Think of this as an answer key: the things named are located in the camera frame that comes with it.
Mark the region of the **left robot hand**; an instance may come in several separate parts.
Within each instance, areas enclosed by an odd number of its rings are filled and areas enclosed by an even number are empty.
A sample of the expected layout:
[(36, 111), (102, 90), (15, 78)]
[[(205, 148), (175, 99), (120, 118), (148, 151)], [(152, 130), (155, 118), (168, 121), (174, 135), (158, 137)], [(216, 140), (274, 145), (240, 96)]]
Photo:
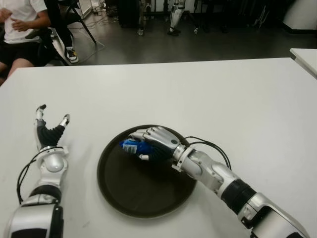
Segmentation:
[(36, 109), (34, 129), (36, 144), (39, 151), (45, 147), (56, 147), (65, 128), (70, 122), (70, 114), (66, 114), (56, 127), (48, 129), (46, 121), (43, 119), (44, 109), (46, 107), (47, 105), (43, 104)]

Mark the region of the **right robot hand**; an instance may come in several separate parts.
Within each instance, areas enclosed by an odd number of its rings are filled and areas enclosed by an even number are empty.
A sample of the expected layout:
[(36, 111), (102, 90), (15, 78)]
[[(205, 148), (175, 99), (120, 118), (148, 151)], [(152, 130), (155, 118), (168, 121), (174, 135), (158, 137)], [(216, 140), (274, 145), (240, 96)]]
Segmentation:
[(136, 153), (143, 161), (157, 162), (172, 158), (179, 159), (186, 149), (186, 145), (182, 144), (175, 134), (162, 126), (139, 129), (129, 134), (128, 138), (149, 145), (150, 150), (147, 152), (143, 150)]

